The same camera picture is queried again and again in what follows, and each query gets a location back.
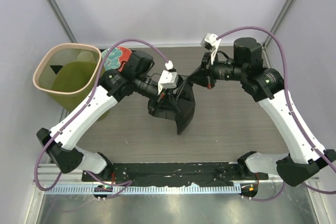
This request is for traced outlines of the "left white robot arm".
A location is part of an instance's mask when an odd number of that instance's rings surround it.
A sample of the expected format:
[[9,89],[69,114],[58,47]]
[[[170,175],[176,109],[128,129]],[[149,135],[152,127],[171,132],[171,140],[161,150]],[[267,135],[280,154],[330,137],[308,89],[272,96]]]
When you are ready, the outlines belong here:
[[102,153],[79,148],[78,141],[96,120],[124,97],[134,92],[149,92],[161,98],[165,87],[174,89],[177,86],[176,70],[170,60],[165,63],[163,76],[153,89],[141,87],[147,72],[154,65],[152,56],[131,51],[127,58],[119,60],[119,64],[117,68],[105,67],[104,73],[97,75],[92,91],[63,121],[50,130],[42,128],[37,132],[43,151],[61,174],[81,169],[97,181],[111,179],[113,164]]

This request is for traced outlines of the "black trash bag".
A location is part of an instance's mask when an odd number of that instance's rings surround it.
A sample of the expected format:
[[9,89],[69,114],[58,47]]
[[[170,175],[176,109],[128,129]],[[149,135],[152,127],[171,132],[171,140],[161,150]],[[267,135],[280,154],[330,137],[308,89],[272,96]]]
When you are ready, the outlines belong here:
[[196,106],[193,84],[188,81],[187,76],[179,76],[177,87],[172,90],[169,102],[175,112],[177,134],[181,135],[191,123]]

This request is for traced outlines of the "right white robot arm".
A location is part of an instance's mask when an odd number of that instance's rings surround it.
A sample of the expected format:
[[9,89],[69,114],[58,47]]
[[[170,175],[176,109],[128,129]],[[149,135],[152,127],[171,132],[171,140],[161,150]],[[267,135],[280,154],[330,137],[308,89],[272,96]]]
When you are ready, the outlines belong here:
[[208,89],[217,80],[238,81],[243,90],[257,102],[272,119],[288,148],[287,154],[262,154],[250,151],[237,162],[237,173],[250,179],[255,173],[278,175],[295,187],[317,174],[329,162],[335,161],[335,150],[326,149],[305,124],[293,100],[285,91],[281,74],[264,66],[262,46],[254,38],[234,41],[234,56],[218,59],[220,39],[207,34],[201,45],[208,52],[201,65],[191,74],[190,81]]

